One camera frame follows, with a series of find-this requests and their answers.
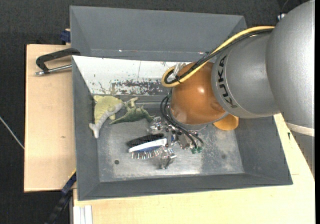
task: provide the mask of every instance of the yellow cable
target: yellow cable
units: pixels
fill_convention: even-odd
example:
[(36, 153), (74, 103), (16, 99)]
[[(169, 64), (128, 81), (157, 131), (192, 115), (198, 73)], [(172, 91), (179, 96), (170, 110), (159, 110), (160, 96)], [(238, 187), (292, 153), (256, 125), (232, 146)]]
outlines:
[[(273, 29), (274, 26), (257, 26), (257, 27), (252, 27), (252, 28), (249, 28), (249, 29), (246, 29), (246, 30), (243, 30), (239, 33), (237, 33), (236, 35), (232, 36), (231, 38), (229, 38), (228, 40), (226, 40), (224, 43), (222, 43), (219, 47), (217, 47), (213, 52), (211, 52), (210, 55), (216, 53), (217, 51), (219, 51), (220, 49), (222, 49), (223, 47), (229, 45), (230, 43), (232, 43), (233, 41), (235, 41), (237, 38), (247, 34), (247, 33), (250, 33), (250, 32), (254, 32), (254, 31), (260, 31), (260, 30), (266, 30), (266, 29)], [(203, 64), (199, 65), (196, 69), (194, 69), (192, 72), (190, 72), (188, 75), (186, 75), (185, 77), (181, 78), (179, 81), (176, 81), (174, 83), (171, 83), (171, 84), (167, 84), (165, 82), (165, 77), (171, 72), (174, 70), (175, 66), (169, 68), (165, 73), (164, 75), (162, 76), (162, 79), (161, 79), (161, 84), (164, 86), (164, 87), (175, 87), (175, 86), (178, 86), (180, 83), (186, 81), (187, 79), (189, 79), (191, 76), (193, 76), (198, 70), (200, 70), (207, 62), (209, 62), (209, 60), (207, 60), (206, 62), (204, 62)]]

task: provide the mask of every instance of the black carpet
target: black carpet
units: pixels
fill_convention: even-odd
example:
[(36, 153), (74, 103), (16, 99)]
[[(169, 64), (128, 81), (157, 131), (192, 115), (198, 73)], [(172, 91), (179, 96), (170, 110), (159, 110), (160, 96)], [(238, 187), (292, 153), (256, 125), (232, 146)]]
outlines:
[[(241, 14), (248, 26), (275, 25), (276, 16), (306, 0), (1, 0), (0, 116), (24, 140), (24, 44), (62, 44), (70, 5)], [(24, 152), (0, 123), (0, 224), (43, 223), (58, 192), (23, 193)], [(68, 223), (68, 213), (58, 223)]]

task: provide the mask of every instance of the plush toy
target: plush toy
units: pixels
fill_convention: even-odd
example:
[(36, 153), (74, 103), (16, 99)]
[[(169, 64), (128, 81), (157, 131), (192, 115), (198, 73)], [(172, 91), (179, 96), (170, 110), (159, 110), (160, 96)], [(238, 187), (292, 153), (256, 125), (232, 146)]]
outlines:
[(93, 98), (96, 101), (94, 107), (94, 124), (90, 123), (89, 127), (93, 130), (94, 137), (99, 138), (99, 132), (103, 123), (107, 118), (111, 120), (116, 119), (116, 113), (121, 110), (124, 102), (113, 96), (95, 95)]

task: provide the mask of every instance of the toy dinosaur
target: toy dinosaur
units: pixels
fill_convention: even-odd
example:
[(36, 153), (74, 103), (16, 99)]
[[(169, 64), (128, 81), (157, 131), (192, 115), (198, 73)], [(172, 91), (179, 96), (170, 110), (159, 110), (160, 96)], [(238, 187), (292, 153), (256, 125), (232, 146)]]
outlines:
[(137, 101), (137, 97), (131, 99), (128, 102), (124, 103), (127, 113), (125, 113), (122, 117), (113, 120), (110, 122), (111, 125), (121, 123), (121, 122), (134, 122), (146, 118), (148, 122), (151, 122), (155, 116), (150, 116), (150, 114), (144, 109), (144, 105), (137, 108), (135, 105), (135, 101)]
[(95, 95), (93, 98), (96, 101), (96, 105), (94, 107), (95, 124), (90, 123), (89, 127), (93, 130), (94, 137), (99, 138), (99, 132), (103, 123), (107, 118), (110, 118), (111, 120), (116, 119), (116, 113), (121, 110), (124, 102), (113, 96)]

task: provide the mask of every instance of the gray plastic tray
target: gray plastic tray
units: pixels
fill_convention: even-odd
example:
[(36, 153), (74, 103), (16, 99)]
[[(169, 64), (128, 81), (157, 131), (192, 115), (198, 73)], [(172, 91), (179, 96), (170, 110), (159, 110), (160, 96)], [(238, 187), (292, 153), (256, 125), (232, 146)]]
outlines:
[[(235, 15), (100, 7), (71, 7), (70, 12), (72, 47), (81, 55), (103, 58), (194, 61), (246, 27), (244, 18)], [(177, 158), (166, 170), (159, 169), (157, 158), (135, 160), (128, 153), (126, 142), (146, 134), (146, 120), (112, 126), (107, 121), (95, 139), (88, 127), (94, 108), (88, 74), (97, 72), (97, 65), (88, 62), (86, 66), (75, 58), (72, 83), (79, 200), (292, 184), (272, 117), (240, 119), (238, 128), (228, 132), (207, 126), (200, 132), (204, 151), (192, 155), (174, 146)], [(95, 61), (101, 63), (103, 58)], [(165, 92), (140, 97), (138, 104), (149, 103), (145, 109), (158, 115)]]

